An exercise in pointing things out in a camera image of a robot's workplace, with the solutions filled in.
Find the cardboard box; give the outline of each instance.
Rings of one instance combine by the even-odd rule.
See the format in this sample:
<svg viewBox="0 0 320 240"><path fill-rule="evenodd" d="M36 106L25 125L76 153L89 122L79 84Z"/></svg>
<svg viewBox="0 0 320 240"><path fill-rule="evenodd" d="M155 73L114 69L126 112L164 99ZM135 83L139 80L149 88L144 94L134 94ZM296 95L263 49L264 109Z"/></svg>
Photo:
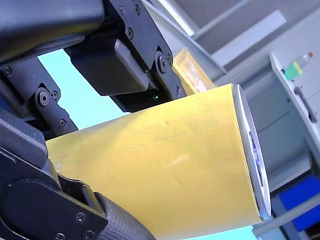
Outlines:
<svg viewBox="0 0 320 240"><path fill-rule="evenodd" d="M179 76L187 96L216 87L186 48L174 57L172 69Z"/></svg>

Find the black bracket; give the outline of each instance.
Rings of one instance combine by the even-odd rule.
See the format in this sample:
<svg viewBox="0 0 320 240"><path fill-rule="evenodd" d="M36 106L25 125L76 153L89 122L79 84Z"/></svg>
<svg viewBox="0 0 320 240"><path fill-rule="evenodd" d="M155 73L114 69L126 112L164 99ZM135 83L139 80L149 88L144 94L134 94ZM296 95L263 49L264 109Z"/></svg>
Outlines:
<svg viewBox="0 0 320 240"><path fill-rule="evenodd" d="M0 237L95 240L104 210L89 186L57 175L42 133L0 109L0 134Z"/></svg>

